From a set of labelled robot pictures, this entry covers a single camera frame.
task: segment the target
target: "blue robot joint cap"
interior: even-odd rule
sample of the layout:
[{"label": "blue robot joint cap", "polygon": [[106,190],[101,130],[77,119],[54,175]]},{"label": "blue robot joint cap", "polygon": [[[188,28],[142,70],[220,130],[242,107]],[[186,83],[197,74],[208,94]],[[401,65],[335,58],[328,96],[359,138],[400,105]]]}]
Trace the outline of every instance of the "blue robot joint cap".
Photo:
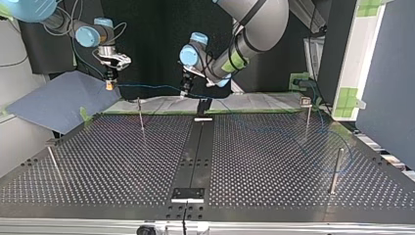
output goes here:
[{"label": "blue robot joint cap", "polygon": [[180,51],[180,61],[184,66],[193,67],[198,64],[199,54],[193,46],[185,45]]},{"label": "blue robot joint cap", "polygon": [[193,32],[190,40],[197,41],[204,45],[208,45],[208,37],[201,32]]}]

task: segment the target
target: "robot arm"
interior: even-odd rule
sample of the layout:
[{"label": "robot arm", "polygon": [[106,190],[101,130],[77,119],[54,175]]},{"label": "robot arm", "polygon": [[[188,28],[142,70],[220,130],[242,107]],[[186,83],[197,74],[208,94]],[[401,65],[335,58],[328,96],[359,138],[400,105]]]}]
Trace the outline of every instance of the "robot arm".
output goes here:
[{"label": "robot arm", "polygon": [[20,21],[44,24],[58,35],[68,34],[84,47],[98,47],[97,59],[107,69],[108,90],[114,89],[118,72],[131,64],[130,58],[116,51],[113,21],[109,19],[98,18],[94,24],[73,20],[58,7],[57,0],[0,0],[0,9]]},{"label": "robot arm", "polygon": [[218,58],[207,54],[208,37],[194,32],[180,52],[185,71],[224,86],[232,72],[242,70],[256,54],[272,49],[281,39],[289,16],[288,0],[213,0],[243,27]]}]

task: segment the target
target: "metal bracket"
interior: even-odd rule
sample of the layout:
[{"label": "metal bracket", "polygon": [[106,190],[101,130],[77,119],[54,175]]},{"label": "metal bracket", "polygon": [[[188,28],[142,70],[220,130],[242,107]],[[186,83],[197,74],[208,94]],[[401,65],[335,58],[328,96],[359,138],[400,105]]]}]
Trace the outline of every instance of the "metal bracket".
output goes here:
[{"label": "metal bracket", "polygon": [[172,203],[203,203],[204,188],[175,188],[171,197]]},{"label": "metal bracket", "polygon": [[366,102],[362,100],[357,100],[356,108],[359,108],[360,110],[366,110]]}]

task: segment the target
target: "green tape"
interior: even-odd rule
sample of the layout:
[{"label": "green tape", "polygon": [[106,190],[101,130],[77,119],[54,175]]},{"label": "green tape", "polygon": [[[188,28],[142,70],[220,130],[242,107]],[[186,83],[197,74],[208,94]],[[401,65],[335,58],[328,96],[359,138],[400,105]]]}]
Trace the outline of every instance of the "green tape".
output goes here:
[{"label": "green tape", "polygon": [[80,113],[80,116],[82,117],[83,121],[85,121],[85,122],[92,119],[92,117],[88,115],[88,113],[86,112],[86,109],[83,108],[83,107],[80,108],[79,113]]},{"label": "green tape", "polygon": [[[242,57],[239,56],[238,52],[234,52],[234,54],[231,57],[231,60],[235,67],[238,68],[238,70],[241,70],[245,67],[244,60],[242,59]],[[250,62],[250,60],[247,58],[245,58],[245,60],[248,63]],[[226,72],[233,72],[235,71],[235,68],[232,66],[231,62],[228,61],[225,63],[225,65],[222,66],[222,70]]]},{"label": "green tape", "polygon": [[12,18],[12,13],[9,11],[9,9],[0,3],[0,17],[5,17],[5,18]]},{"label": "green tape", "polygon": [[310,74],[308,72],[291,73],[291,75],[290,75],[289,90],[291,90],[291,91],[306,91],[307,90],[306,87],[299,87],[297,85],[294,85],[294,80],[295,79],[308,80],[309,77],[310,77]]},{"label": "green tape", "polygon": [[351,118],[353,110],[357,106],[357,91],[357,88],[349,87],[340,89],[340,94],[335,109],[336,118]]},{"label": "green tape", "polygon": [[357,9],[359,18],[376,17],[381,7],[382,0],[361,0]]}]

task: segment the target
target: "gray fabric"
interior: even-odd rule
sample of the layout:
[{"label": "gray fabric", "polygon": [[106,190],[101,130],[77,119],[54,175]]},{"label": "gray fabric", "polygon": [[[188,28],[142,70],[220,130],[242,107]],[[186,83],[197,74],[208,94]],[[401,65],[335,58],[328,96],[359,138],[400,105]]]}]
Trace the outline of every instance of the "gray fabric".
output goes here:
[{"label": "gray fabric", "polygon": [[[270,93],[231,95],[226,99],[214,100],[211,111],[284,111],[300,108],[299,93]],[[150,114],[195,113],[199,100],[181,99],[178,96],[155,97],[141,100],[142,112]],[[119,101],[106,113],[137,113],[138,104]]]},{"label": "gray fabric", "polygon": [[93,116],[117,100],[119,91],[107,91],[105,83],[79,71],[66,72],[7,108],[19,118],[67,134],[83,123],[80,110]]}]

